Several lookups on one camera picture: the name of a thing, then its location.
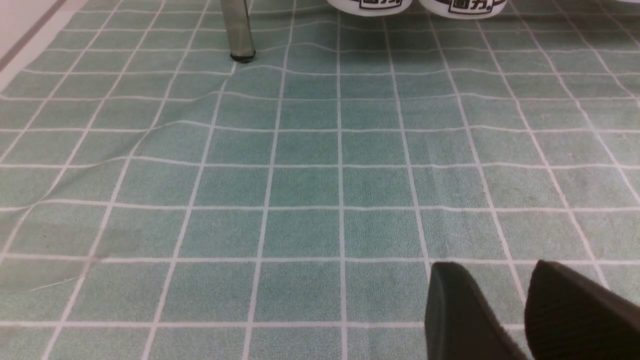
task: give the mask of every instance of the fabric mat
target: fabric mat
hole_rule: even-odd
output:
[[[425,359],[429,265],[640,303],[640,6],[90,0],[0,97],[1,359]]]

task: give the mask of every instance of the floor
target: floor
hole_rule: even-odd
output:
[[[640,303],[640,5],[482,22],[89,0],[0,95],[0,359],[425,359],[429,265],[525,347],[537,259]]]

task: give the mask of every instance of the white cup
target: white cup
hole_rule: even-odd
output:
[[[478,20],[496,16],[507,0],[419,0],[427,10],[450,19]]]
[[[352,15],[374,17],[405,11],[413,0],[327,0],[334,8]]]

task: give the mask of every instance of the green square tile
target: green square tile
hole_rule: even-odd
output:
[[[47,285],[79,277],[83,266],[79,261],[5,259],[0,265],[0,319],[59,321],[76,281]],[[30,291],[42,286],[47,287]]]
[[[2,94],[7,97],[48,97],[61,79],[62,75],[33,74],[22,71],[4,88]]]
[[[640,134],[601,134],[602,140],[613,153],[618,163],[622,165],[640,165]],[[609,163],[609,157],[605,157],[604,163]]]
[[[199,13],[166,13],[158,14],[152,29],[195,29],[200,20]]]
[[[424,320],[428,288],[424,263],[348,263],[346,277],[349,321]]]
[[[265,258],[339,256],[339,218],[332,210],[270,211]]]
[[[343,129],[397,129],[398,112],[395,100],[342,101],[340,115]]]
[[[187,205],[197,167],[132,160],[118,202],[144,205]]]
[[[45,50],[24,68],[33,71],[66,72],[76,62],[78,55],[79,51]]]
[[[507,75],[517,98],[566,99],[569,95],[555,75]]]
[[[515,101],[463,96],[462,106],[470,126],[524,129],[524,123]]]
[[[500,68],[505,73],[510,72],[549,72],[553,73],[553,69],[549,65],[547,58],[541,51],[534,53],[496,53],[495,57],[500,64]]]
[[[435,38],[431,32],[407,33],[393,31],[388,36],[389,47],[392,51],[428,51],[437,48]]]
[[[634,260],[640,256],[640,214],[635,211],[614,213],[577,213],[580,227],[596,259]]]
[[[100,101],[48,101],[31,128],[86,127]]]
[[[207,162],[267,165],[272,143],[273,133],[217,129],[211,139]]]
[[[39,201],[59,172],[48,168],[0,168],[0,206],[28,206]]]
[[[385,33],[382,31],[341,28],[340,50],[386,51],[387,43],[385,40]]]
[[[386,51],[348,51],[340,53],[341,74],[380,74],[390,72]]]
[[[281,82],[282,71],[280,69],[241,69],[229,78],[225,91],[277,99]]]
[[[171,87],[169,97],[199,100],[220,91],[226,78],[224,75],[217,74],[178,74]]]
[[[447,64],[451,69],[476,69],[498,71],[495,61],[488,51],[475,49],[443,49]]]
[[[640,76],[637,75],[621,75],[618,80],[633,96],[640,96]]]
[[[270,206],[338,205],[338,171],[335,168],[276,168]]]
[[[284,53],[286,51],[286,47],[281,46],[281,47],[276,47],[273,49],[266,49],[266,50],[260,50],[260,51],[256,51],[256,56],[253,59],[253,61],[251,62],[252,66],[256,65],[267,65],[267,66],[272,66],[272,67],[283,67],[284,65]],[[228,55],[228,50],[227,49],[223,49],[222,53],[225,55]]]
[[[620,26],[615,20],[602,13],[596,15],[581,15],[580,17],[571,19],[571,22],[577,28],[577,31],[580,32],[611,31],[620,29]]]
[[[192,34],[193,31],[149,30],[145,39],[142,41],[142,44],[140,44],[140,49],[184,50],[189,45],[189,40],[191,40]]]
[[[640,266],[637,265],[604,265],[604,273],[611,291],[640,306]]]
[[[394,71],[396,73],[424,73],[445,69],[440,51],[393,52]]]
[[[261,206],[267,174],[265,168],[207,168],[200,180],[196,205]]]
[[[65,328],[60,333],[49,359],[139,359],[144,352],[148,333],[148,329]]]
[[[159,329],[149,359],[220,359],[242,357],[244,329]]]
[[[337,116],[337,102],[333,100],[284,101],[280,112],[280,129],[335,129]]]
[[[421,206],[487,206],[480,175],[475,167],[414,168],[413,178]]]
[[[335,51],[313,45],[292,45],[289,48],[287,69],[310,74],[335,74],[337,55]]]
[[[285,99],[336,99],[337,78],[333,75],[306,75],[287,73],[284,85]]]
[[[0,329],[2,352],[7,359],[38,359],[44,354],[53,329],[6,327]]]
[[[168,264],[96,264],[89,270],[71,321],[153,321]]]
[[[109,201],[124,162],[118,160],[89,168],[68,168],[50,196],[57,199]]]
[[[468,70],[455,70],[451,75],[461,94],[509,97],[509,90],[499,75]]]
[[[340,320],[338,262],[262,264],[254,321],[337,320]]]
[[[584,115],[573,100],[520,101],[520,108],[533,130],[586,127]]]
[[[456,26],[463,26],[461,22],[455,22]],[[439,30],[436,37],[440,41],[440,46],[448,47],[472,47],[474,49],[487,49],[486,43],[479,31],[460,31],[458,29]]]
[[[104,12],[106,10],[115,10],[116,6],[118,6],[118,10],[124,10],[125,8],[123,8],[123,6],[125,6],[129,1],[131,0],[124,0],[122,4],[118,5],[117,0],[88,0],[84,5],[82,5],[82,7],[80,7],[80,10],[86,12],[90,12],[92,10]]]
[[[635,100],[589,100],[580,105],[596,129],[640,128],[640,112]]]
[[[24,210],[4,211],[0,215],[0,246],[4,247],[9,235],[16,226]]]
[[[629,189],[614,168],[555,170],[554,174],[574,208],[618,208],[636,206]]]
[[[570,53],[550,53],[551,62],[554,64],[556,70],[562,72],[607,72],[598,56],[590,50],[578,50]]]
[[[338,163],[337,133],[280,133],[276,164],[333,165]]]
[[[0,133],[0,154],[4,154],[4,152],[11,146],[13,141],[18,137],[18,133]]]
[[[287,12],[286,10],[291,10],[293,9],[293,1],[292,0],[286,0],[286,1],[274,1],[274,0],[268,0],[268,1],[264,1],[261,3],[257,3],[255,8],[253,8],[255,11],[257,12],[276,12],[276,11],[280,11],[280,12]]]
[[[544,51],[569,51],[569,50],[588,50],[587,46],[580,35],[576,32],[555,32],[537,33],[536,40]]]
[[[96,250],[98,258],[170,258],[184,211],[114,208]]]
[[[166,12],[198,12],[200,13],[205,7],[204,1],[195,0],[167,0],[163,10]]]
[[[411,206],[409,178],[403,168],[346,168],[344,202],[347,206]]]
[[[500,224],[514,259],[581,259],[587,253],[567,214],[501,213]]]
[[[233,60],[226,51],[190,51],[180,67],[180,71],[229,72]]]
[[[105,97],[113,88],[117,78],[117,75],[71,74],[62,82],[54,97],[80,99]]]
[[[524,307],[507,265],[464,264],[500,323],[523,323]]]
[[[129,30],[102,30],[89,49],[98,50],[134,50],[145,33]]]
[[[171,74],[124,74],[113,96],[164,97]]]
[[[340,329],[332,327],[263,328],[253,330],[249,358],[338,360]]]
[[[485,167],[484,175],[496,208],[562,207],[546,170],[496,166]]]
[[[210,125],[216,110],[217,99],[218,94],[211,94],[190,101],[167,100],[156,125],[169,124],[178,120]]]
[[[626,97],[628,93],[609,75],[563,75],[566,87],[575,97]]]
[[[583,32],[582,36],[596,50],[637,51],[637,43],[628,31],[588,31]]]
[[[61,30],[49,44],[49,49],[82,50],[89,45],[96,34],[96,31]]]
[[[540,9],[533,10],[532,13],[538,13]],[[548,13],[556,14],[557,10],[551,9]],[[564,41],[567,44],[571,44],[570,40],[574,39],[575,33],[574,28],[571,22],[568,22],[566,19],[562,17],[529,17],[528,19],[524,19],[525,24],[529,26],[529,28],[534,31],[534,37],[539,41],[540,45],[547,50],[557,50],[556,47],[559,47],[563,42],[557,43],[553,42],[553,35],[562,35],[566,38]],[[580,38],[577,37],[577,45],[582,45]]]
[[[514,31],[511,33],[487,32],[484,34],[486,41],[492,50],[534,50],[538,47],[536,42],[528,31]]]
[[[202,18],[202,22],[200,23],[200,27],[198,28],[199,30],[202,29],[215,29],[215,30],[223,30],[225,28],[225,23],[224,23],[224,19],[222,17],[222,12],[221,12],[221,8],[216,10],[216,13],[206,13],[204,14],[204,17]],[[256,15],[253,15],[252,18],[252,23],[260,23],[261,21],[256,21]],[[291,20],[288,19],[289,22],[287,23],[287,25],[282,26],[281,28],[285,28],[287,27],[290,23]],[[252,30],[257,30],[257,28],[252,24]]]
[[[78,148],[71,164],[98,164],[113,158],[127,156],[142,137],[136,133],[89,132]]]
[[[262,211],[197,210],[180,248],[183,258],[250,258],[258,251]]]
[[[611,163],[604,147],[591,132],[538,133],[536,139],[550,165]]]
[[[403,165],[406,163],[400,132],[343,133],[342,160],[356,165]]]
[[[3,129],[22,129],[38,111],[41,101],[0,100]]]
[[[384,19],[383,25],[387,26],[390,32],[402,32],[402,30],[414,30],[414,31],[429,31],[431,24],[429,23],[429,15],[424,12],[417,12],[412,10],[419,10],[417,6],[411,4],[405,12],[399,13],[396,16],[387,17]],[[368,24],[366,18],[353,16],[356,19],[360,19],[363,24]]]
[[[406,359],[427,358],[424,329],[349,329],[349,358]]]
[[[109,17],[108,12],[77,12],[65,26],[67,30],[97,30]]]
[[[208,132],[205,127],[191,124],[164,126],[151,131],[134,155],[199,163]]]
[[[349,75],[340,78],[340,96],[344,99],[391,99],[394,95],[390,75]]]
[[[191,32],[190,31],[185,32],[185,34],[188,34],[188,36],[180,35],[179,37],[178,35],[174,35],[176,37],[175,49],[178,48],[178,44],[181,44],[179,43],[179,41],[182,41],[182,36],[187,38],[185,39],[184,44],[182,44],[182,48],[184,49],[185,47],[187,47],[187,43],[189,42],[189,38],[191,37]],[[260,47],[257,47],[257,50],[271,49],[273,46],[267,46],[266,44],[258,43],[260,34],[261,33],[259,32],[252,33],[253,43],[260,46]],[[229,40],[227,38],[227,34],[224,31],[198,30],[196,31],[195,37],[193,37],[193,42],[191,43],[191,48],[197,49],[197,50],[224,50],[224,49],[228,49],[228,47],[229,47]]]
[[[93,122],[94,129],[147,129],[160,109],[161,101],[107,99]]]
[[[74,72],[120,72],[131,53],[129,51],[87,51],[73,68]]]
[[[336,12],[332,6],[318,6],[318,3],[313,3],[312,0],[308,0],[310,3],[314,4],[316,8],[314,9],[305,9],[301,4],[296,2],[296,16],[293,19],[293,26],[297,28],[299,26],[311,25],[317,22],[334,22],[338,21],[338,12]],[[291,23],[291,17],[288,16],[280,16],[275,20],[268,21],[266,17],[260,17],[259,22],[261,23],[260,29],[282,29],[289,26]],[[345,17],[344,19],[340,19],[340,23],[343,26],[348,26],[349,24],[353,24],[349,20],[352,17]],[[373,21],[373,24],[369,26],[369,28],[375,28],[376,25],[380,25],[381,21]]]
[[[490,213],[423,211],[422,226],[430,258],[505,258]]]
[[[64,164],[82,133],[76,131],[24,133],[4,158],[7,164]]]
[[[474,162],[464,130],[408,133],[406,142],[413,165],[452,165]]]
[[[505,6],[502,11],[503,14],[513,14],[512,9],[509,6]],[[513,36],[511,33],[507,33],[510,37],[500,38],[497,36],[498,32],[507,32],[508,30],[513,30],[515,34],[520,35],[521,32],[526,32],[527,27],[525,25],[525,21],[518,17],[515,19],[509,19],[509,21],[504,21],[504,19],[500,18],[492,18],[486,19],[484,21],[479,21],[478,26],[485,31],[489,43],[491,46],[495,46],[496,49],[500,47],[504,47],[504,50],[509,51],[511,49],[517,49],[518,46],[521,46],[518,42],[522,40],[523,42],[531,42],[531,36],[529,38],[522,37],[518,38],[517,36]]]
[[[443,96],[454,93],[446,73],[430,75],[396,75],[400,99]]]
[[[414,211],[346,211],[344,247],[349,258],[421,258]]]
[[[175,71],[182,57],[182,51],[138,51],[127,71]]]
[[[178,264],[162,321],[246,321],[254,267],[253,263]]]
[[[41,204],[18,230],[11,252],[84,256],[93,245],[104,208],[72,204]]]
[[[154,20],[153,13],[116,12],[107,21],[105,29],[147,29]]]
[[[481,163],[542,165],[540,155],[528,133],[473,129],[471,134]]]
[[[245,129],[274,129],[277,113],[278,101],[225,95],[220,102],[216,125]]]

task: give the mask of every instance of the metal leg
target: metal leg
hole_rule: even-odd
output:
[[[225,19],[231,58],[239,63],[248,63],[255,56],[249,13],[246,0],[220,0]]]

